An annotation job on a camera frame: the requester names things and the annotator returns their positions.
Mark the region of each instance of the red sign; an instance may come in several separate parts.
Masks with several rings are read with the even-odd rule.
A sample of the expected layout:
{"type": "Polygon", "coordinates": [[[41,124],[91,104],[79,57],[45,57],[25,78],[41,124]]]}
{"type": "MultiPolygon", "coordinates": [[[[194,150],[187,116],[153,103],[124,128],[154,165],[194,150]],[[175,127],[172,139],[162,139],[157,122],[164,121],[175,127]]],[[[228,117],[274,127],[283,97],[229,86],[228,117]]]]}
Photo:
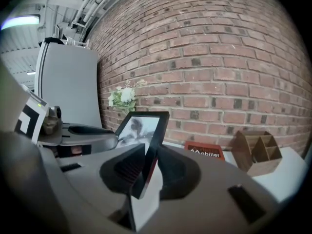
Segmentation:
{"type": "Polygon", "coordinates": [[[184,149],[203,156],[210,156],[225,160],[222,149],[219,145],[187,141],[184,149]]]}

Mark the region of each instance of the table surface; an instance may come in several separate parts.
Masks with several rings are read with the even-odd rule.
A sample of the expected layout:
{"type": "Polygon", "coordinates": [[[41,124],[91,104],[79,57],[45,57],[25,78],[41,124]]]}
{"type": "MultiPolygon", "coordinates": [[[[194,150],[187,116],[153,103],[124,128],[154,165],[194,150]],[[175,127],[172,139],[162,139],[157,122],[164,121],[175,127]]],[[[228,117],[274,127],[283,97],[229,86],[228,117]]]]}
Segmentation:
{"type": "MultiPolygon", "coordinates": [[[[164,141],[165,145],[184,148],[181,145],[164,141]]],[[[293,196],[303,181],[308,166],[306,162],[292,148],[280,149],[282,160],[273,173],[252,177],[260,185],[266,188],[278,202],[293,196]]],[[[237,167],[231,152],[223,152],[225,160],[237,167]]]]}

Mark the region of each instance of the desk organizer compartment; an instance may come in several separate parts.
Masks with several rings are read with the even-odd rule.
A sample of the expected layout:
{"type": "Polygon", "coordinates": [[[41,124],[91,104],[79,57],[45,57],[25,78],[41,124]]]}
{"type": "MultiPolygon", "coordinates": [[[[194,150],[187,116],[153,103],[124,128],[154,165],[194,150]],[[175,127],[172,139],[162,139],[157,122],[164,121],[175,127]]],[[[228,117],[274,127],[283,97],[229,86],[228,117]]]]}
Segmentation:
{"type": "Polygon", "coordinates": [[[231,152],[237,166],[249,176],[274,172],[282,159],[274,137],[263,131],[238,131],[231,152]]]}

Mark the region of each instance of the black picture frame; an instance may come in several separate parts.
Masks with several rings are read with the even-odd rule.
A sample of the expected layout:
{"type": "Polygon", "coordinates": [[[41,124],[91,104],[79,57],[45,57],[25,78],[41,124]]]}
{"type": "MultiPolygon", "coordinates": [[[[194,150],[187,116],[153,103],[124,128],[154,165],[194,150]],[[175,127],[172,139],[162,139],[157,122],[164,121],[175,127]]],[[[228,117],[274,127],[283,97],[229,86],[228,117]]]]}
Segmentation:
{"type": "Polygon", "coordinates": [[[116,130],[115,134],[119,136],[122,130],[127,125],[131,117],[157,117],[159,118],[155,132],[150,142],[150,146],[145,155],[145,163],[142,172],[132,187],[131,195],[140,198],[145,191],[146,182],[150,180],[151,171],[154,170],[157,162],[157,148],[162,144],[169,121],[169,112],[129,112],[121,125],[116,130]]]}

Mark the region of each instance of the fluorescent light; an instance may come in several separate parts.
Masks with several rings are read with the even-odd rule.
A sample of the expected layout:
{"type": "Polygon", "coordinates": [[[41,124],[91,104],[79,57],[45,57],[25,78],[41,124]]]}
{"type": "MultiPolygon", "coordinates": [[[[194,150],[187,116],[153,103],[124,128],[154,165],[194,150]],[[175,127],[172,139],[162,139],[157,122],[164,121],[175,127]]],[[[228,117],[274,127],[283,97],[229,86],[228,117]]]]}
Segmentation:
{"type": "Polygon", "coordinates": [[[17,18],[10,18],[4,22],[1,27],[1,30],[19,26],[19,25],[34,25],[39,24],[39,17],[38,16],[25,16],[25,17],[17,17],[17,18]]]}

